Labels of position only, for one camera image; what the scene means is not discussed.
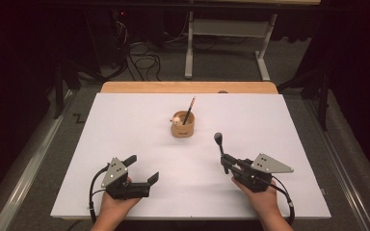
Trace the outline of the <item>wooden table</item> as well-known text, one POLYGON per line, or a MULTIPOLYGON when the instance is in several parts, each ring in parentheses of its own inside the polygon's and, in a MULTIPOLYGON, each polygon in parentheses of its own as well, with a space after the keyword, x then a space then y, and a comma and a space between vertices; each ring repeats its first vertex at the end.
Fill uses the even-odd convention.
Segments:
POLYGON ((267 93, 278 94, 270 82, 107 82, 101 93, 267 93))

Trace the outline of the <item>person's right hand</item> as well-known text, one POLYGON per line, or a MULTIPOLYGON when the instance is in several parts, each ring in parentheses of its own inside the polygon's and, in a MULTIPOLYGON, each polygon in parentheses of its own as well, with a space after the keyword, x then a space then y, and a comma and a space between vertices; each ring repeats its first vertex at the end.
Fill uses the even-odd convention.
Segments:
POLYGON ((265 192, 252 192, 234 177, 231 180, 247 196, 250 205, 261 220, 274 219, 281 216, 275 189, 269 187, 265 192))

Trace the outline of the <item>black stand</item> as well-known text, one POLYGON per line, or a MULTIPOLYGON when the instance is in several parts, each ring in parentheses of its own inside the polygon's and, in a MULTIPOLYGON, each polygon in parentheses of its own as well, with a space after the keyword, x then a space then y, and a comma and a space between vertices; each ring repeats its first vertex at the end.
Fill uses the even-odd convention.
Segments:
POLYGON ((80 90, 81 84, 77 76, 74 62, 69 60, 58 61, 54 71, 55 90, 55 114, 58 119, 65 107, 64 85, 70 90, 80 90))
POLYGON ((318 99, 317 119, 324 131, 327 131, 328 94, 330 86, 330 69, 318 67, 300 74, 277 86, 278 91, 289 88, 302 88, 302 99, 318 99))

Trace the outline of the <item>white desk frame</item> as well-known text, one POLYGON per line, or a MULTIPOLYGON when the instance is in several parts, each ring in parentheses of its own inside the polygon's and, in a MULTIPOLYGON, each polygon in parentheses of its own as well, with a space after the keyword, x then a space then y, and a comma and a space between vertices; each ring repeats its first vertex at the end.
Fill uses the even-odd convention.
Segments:
POLYGON ((237 21, 223 19, 194 19, 194 13, 189 12, 187 51, 185 57, 186 79, 193 77, 194 36, 259 38, 262 39, 261 49, 254 52, 261 79, 270 81, 270 75, 264 60, 267 47, 276 25, 278 16, 272 14, 268 21, 237 21))

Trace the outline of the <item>black makeup brush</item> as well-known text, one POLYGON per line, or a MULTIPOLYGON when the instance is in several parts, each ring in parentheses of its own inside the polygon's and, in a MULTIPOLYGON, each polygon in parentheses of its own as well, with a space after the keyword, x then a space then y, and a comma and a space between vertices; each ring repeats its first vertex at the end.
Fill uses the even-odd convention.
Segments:
MULTIPOLYGON (((221 153, 221 162, 222 162, 222 158, 225 155, 225 152, 224 152, 224 149, 223 149, 223 135, 222 135, 222 133, 220 133, 220 132, 215 133, 214 134, 214 141, 219 146, 220 153, 221 153)), ((228 174, 228 168, 226 168, 224 165, 223 165, 223 167, 224 167, 225 174, 228 174)))

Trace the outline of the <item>metal floor rail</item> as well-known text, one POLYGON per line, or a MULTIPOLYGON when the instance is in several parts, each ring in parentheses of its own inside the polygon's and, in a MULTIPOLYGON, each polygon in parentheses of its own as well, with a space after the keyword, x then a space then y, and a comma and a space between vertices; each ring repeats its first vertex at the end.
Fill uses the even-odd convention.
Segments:
POLYGON ((305 107, 308 110, 313 122, 315 123, 318 133, 321 135, 323 143, 328 150, 330 164, 333 172, 339 182, 341 190, 343 191, 349 206, 357 220, 357 224, 361 231, 370 231, 370 216, 364 206, 361 196, 356 189, 344 163, 341 161, 337 149, 333 145, 332 139, 327 131, 321 126, 316 108, 311 100, 304 101, 305 107))
POLYGON ((19 211, 24 199, 30 191, 47 151, 54 140, 57 131, 64 120, 63 113, 73 101, 76 92, 68 90, 62 99, 64 107, 59 115, 49 116, 47 121, 38 126, 38 129, 26 145, 26 152, 30 154, 28 162, 19 173, 16 184, 12 186, 11 193, 6 197, 5 204, 0 210, 0 231, 7 231, 11 226, 13 219, 19 211))

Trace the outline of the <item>black equipment with red light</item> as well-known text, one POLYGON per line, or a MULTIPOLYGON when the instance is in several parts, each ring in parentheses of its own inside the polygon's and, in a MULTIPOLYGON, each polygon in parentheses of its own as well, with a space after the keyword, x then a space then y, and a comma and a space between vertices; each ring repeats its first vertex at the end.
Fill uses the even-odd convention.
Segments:
POLYGON ((122 19, 125 19, 125 14, 122 11, 111 10, 112 20, 112 55, 114 65, 123 64, 129 54, 129 31, 122 19))

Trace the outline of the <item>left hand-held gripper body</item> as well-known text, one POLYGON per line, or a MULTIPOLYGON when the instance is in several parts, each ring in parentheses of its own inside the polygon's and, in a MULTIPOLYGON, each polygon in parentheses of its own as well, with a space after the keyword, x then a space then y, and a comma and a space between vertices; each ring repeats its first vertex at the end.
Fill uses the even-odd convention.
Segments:
POLYGON ((128 180, 128 167, 114 157, 109 164, 101 188, 114 199, 149 197, 150 186, 146 183, 132 183, 128 180))

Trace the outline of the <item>wooden pen holder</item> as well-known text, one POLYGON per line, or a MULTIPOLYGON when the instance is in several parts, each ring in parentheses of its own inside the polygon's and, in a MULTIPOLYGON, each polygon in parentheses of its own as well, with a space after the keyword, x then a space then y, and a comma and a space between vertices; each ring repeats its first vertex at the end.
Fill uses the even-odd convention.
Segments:
POLYGON ((176 112, 171 119, 171 132, 175 138, 190 138, 194 135, 195 117, 186 111, 176 112))

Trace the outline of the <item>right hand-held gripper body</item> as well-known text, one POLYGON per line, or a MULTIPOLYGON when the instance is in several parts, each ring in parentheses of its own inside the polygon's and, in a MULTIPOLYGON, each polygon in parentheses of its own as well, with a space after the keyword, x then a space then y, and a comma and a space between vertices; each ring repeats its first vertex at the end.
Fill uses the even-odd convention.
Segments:
POLYGON ((253 193, 265 192, 274 173, 292 173, 294 169, 266 154, 260 153, 254 161, 235 159, 231 164, 235 180, 253 193))

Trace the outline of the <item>white board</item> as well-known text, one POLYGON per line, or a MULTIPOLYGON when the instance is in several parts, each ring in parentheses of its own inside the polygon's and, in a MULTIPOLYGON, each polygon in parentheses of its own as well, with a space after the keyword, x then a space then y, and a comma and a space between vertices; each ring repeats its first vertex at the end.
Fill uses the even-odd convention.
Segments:
POLYGON ((135 182, 159 173, 150 195, 131 210, 131 220, 251 219, 243 192, 225 174, 215 133, 225 153, 255 159, 260 153, 292 167, 279 180, 287 188, 297 218, 329 218, 330 211, 305 155, 296 127, 280 94, 258 93, 100 93, 54 203, 54 218, 87 218, 89 204, 101 196, 95 174, 114 157, 136 155, 129 169, 135 182), (194 135, 175 138, 172 116, 188 110, 194 135))

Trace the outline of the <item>person's left hand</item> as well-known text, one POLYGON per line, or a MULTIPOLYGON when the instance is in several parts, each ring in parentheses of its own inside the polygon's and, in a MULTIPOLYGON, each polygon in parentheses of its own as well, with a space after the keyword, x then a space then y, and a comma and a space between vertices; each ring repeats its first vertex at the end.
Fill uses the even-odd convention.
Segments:
POLYGON ((131 209, 133 209, 139 202, 140 198, 130 199, 114 199, 107 192, 102 196, 100 212, 97 220, 104 222, 112 222, 121 224, 131 209))

